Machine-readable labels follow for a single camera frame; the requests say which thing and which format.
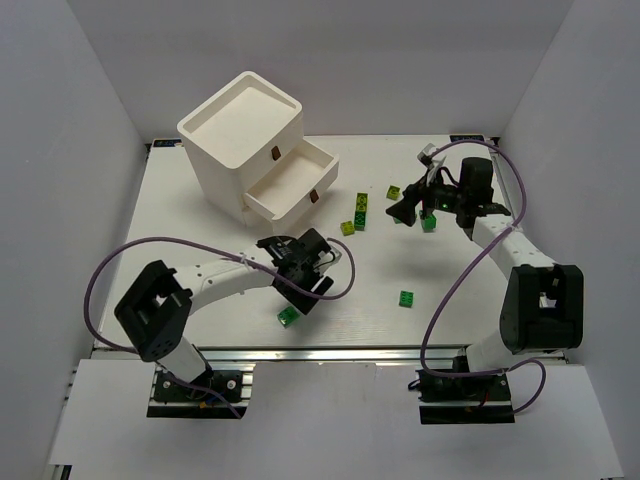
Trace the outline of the green sloped lego brick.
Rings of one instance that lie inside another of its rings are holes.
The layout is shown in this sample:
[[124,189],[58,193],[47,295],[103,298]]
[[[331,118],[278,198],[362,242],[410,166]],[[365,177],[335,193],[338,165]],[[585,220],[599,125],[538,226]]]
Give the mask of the green sloped lego brick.
[[432,232],[437,227],[437,219],[435,216],[430,215],[421,220],[421,228],[424,232]]

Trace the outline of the yellow-green and green lego stack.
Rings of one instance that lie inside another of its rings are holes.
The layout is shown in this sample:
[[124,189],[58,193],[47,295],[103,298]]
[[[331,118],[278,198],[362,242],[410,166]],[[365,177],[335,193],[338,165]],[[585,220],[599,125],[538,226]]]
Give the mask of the yellow-green and green lego stack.
[[366,216],[368,210],[368,194],[358,192],[356,194],[354,228],[356,231],[364,231],[366,228]]

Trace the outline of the yellow-green small lego brick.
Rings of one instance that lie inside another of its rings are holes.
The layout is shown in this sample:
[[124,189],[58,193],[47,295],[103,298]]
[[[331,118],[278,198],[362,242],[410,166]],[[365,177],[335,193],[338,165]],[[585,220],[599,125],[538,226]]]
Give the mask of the yellow-green small lego brick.
[[352,221],[341,222],[340,231],[343,236],[350,236],[355,233],[355,226]]

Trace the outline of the white three-drawer cabinet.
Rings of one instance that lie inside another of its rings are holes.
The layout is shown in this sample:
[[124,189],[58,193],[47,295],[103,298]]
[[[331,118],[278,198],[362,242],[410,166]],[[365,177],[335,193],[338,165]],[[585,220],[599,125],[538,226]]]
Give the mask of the white three-drawer cabinet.
[[252,71],[177,124],[205,198],[245,226],[286,233],[335,182],[339,158],[304,137],[302,104]]

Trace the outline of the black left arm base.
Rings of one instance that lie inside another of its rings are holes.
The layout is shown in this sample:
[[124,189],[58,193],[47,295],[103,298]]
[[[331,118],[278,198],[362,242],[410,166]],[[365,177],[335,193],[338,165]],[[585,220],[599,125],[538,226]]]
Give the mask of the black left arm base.
[[157,367],[153,376],[146,416],[162,419],[239,420],[249,405],[254,364],[222,363],[213,365],[212,376],[202,385],[220,394],[233,407],[216,395],[186,388]]

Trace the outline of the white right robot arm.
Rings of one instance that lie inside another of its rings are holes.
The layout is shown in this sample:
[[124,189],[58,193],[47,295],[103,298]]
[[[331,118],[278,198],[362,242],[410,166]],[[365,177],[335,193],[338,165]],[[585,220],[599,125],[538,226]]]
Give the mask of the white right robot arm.
[[416,209],[452,213],[468,238],[481,247],[507,280],[498,325],[461,355],[461,374],[497,374],[537,354],[575,349],[584,332],[584,275],[542,253],[518,228],[514,216],[493,198],[491,160],[467,157],[460,177],[445,182],[442,161],[423,157],[425,175],[409,185],[387,214],[407,226]]

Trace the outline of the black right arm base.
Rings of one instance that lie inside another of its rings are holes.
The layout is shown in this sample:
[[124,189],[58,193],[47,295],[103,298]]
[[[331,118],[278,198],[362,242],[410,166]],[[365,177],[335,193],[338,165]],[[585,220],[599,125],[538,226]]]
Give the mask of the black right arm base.
[[504,376],[449,378],[417,371],[407,385],[418,395],[422,425],[482,425],[515,422]]

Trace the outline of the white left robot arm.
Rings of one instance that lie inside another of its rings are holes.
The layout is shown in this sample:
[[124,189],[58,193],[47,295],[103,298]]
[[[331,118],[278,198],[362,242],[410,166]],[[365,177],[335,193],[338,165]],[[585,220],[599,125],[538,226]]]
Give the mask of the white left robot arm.
[[273,287],[302,314],[333,285],[326,270],[341,254],[315,230],[300,238],[268,237],[233,259],[170,268],[158,260],[144,267],[114,314],[141,360],[175,378],[204,385],[210,367],[184,336],[189,317],[218,300]]

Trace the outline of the blue label sticker right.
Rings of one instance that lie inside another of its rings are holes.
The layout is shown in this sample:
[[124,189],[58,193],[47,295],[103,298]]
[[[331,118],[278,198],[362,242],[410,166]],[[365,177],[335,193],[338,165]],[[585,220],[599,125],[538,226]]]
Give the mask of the blue label sticker right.
[[463,140],[473,140],[483,142],[485,137],[480,134],[451,134],[449,135],[450,142],[459,142]]

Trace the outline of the blue label sticker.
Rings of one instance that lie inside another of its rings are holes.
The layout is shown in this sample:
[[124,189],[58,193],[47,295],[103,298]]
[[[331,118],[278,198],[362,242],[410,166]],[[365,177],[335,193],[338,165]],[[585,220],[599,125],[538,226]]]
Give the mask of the blue label sticker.
[[155,139],[152,143],[154,149],[157,148],[174,148],[181,147],[182,141],[180,139]]
[[483,142],[485,137],[480,134],[451,134],[449,135],[450,142],[459,142],[463,140],[473,140]]

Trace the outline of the blue label sticker left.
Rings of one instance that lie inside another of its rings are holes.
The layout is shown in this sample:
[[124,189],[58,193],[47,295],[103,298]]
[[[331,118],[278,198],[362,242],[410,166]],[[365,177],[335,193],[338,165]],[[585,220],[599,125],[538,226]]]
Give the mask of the blue label sticker left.
[[180,139],[155,139],[152,143],[154,149],[157,148],[174,148],[181,147],[182,141]]

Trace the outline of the aluminium table rail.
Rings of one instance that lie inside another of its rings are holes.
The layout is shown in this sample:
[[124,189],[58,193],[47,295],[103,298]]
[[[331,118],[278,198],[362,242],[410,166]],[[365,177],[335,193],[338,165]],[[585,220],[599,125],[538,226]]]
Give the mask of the aluminium table rail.
[[[210,363],[256,363],[278,361],[311,361],[311,362],[376,362],[376,363],[411,363],[420,365],[419,350],[416,348],[318,348],[318,349],[221,349],[204,348],[201,353]],[[443,369],[449,368],[458,350],[456,348],[436,347],[427,350],[428,366]],[[96,348],[90,356],[94,360],[136,360],[132,353]],[[564,354],[551,354],[539,358],[546,365],[566,365],[568,360]]]

